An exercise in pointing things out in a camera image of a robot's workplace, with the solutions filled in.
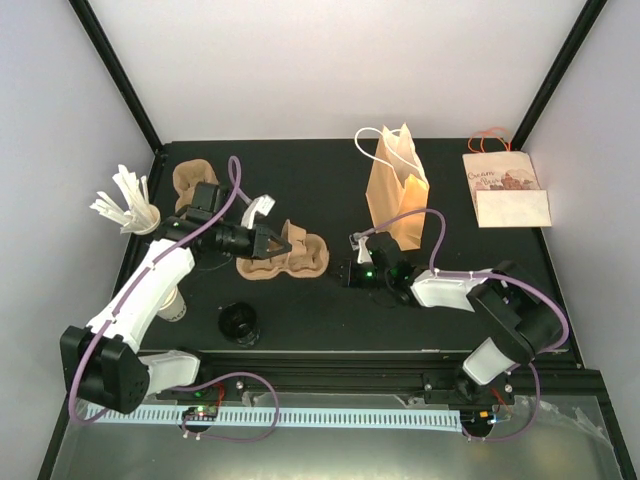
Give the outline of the brown pulp cup carrier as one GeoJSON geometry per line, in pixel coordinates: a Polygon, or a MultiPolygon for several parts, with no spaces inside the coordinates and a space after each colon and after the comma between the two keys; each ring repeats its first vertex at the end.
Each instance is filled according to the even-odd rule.
{"type": "Polygon", "coordinates": [[[238,258],[236,270],[245,280],[266,281],[285,273],[293,278],[318,278],[326,271],[330,254],[322,237],[308,233],[306,229],[287,219],[281,236],[292,246],[289,253],[266,260],[238,258]]]}

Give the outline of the brown paper takeout bag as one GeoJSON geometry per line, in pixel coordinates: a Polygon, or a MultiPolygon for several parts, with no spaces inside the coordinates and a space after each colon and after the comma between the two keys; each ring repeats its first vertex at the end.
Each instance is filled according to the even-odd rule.
{"type": "Polygon", "coordinates": [[[403,251],[419,249],[430,185],[408,126],[363,127],[354,144],[372,161],[365,197],[374,227],[403,251]]]}

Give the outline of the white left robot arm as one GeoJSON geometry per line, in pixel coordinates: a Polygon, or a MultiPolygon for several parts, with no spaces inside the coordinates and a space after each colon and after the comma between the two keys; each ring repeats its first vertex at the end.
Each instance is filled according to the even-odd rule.
{"type": "Polygon", "coordinates": [[[82,399],[129,414],[150,394],[177,390],[202,399],[213,391],[215,376],[197,354],[139,351],[152,321],[180,300],[178,285],[193,270],[196,252],[264,260],[291,251],[287,240],[256,221],[275,204],[268,195],[251,201],[239,221],[224,218],[239,192],[199,183],[191,204],[159,225],[141,264],[109,304],[85,327],[65,330],[60,350],[71,411],[82,399]]]}

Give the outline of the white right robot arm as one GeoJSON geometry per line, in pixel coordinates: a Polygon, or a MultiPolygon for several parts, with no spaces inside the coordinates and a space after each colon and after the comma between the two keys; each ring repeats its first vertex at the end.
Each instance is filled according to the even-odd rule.
{"type": "Polygon", "coordinates": [[[401,305],[469,312],[488,336],[462,362],[453,380],[457,396],[476,403],[491,382],[536,356],[564,344],[570,329],[559,305],[526,281],[526,272],[506,261],[494,269],[445,271],[409,262],[390,233],[355,233],[356,258],[340,265],[349,288],[384,289],[401,305]]]}

